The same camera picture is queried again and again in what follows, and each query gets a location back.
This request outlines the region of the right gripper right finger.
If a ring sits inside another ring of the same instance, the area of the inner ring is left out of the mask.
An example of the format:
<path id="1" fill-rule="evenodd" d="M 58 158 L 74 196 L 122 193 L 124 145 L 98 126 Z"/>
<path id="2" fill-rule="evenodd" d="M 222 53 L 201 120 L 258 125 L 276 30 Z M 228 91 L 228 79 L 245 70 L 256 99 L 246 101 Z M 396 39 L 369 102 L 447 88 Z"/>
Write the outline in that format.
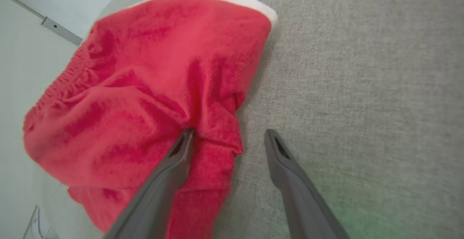
<path id="1" fill-rule="evenodd" d="M 348 239 L 308 175 L 273 129 L 265 131 L 270 177 L 280 190 L 292 239 Z"/>

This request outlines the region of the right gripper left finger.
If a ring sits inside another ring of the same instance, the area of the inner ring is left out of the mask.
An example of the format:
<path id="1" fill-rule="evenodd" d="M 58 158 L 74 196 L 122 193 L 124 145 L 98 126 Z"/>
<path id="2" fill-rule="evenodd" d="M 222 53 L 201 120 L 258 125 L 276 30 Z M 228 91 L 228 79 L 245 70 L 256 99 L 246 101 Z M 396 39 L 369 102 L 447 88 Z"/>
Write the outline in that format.
<path id="1" fill-rule="evenodd" d="M 104 235 L 105 239 L 163 239 L 176 191 L 187 181 L 195 130 L 183 130 L 163 160 Z"/>

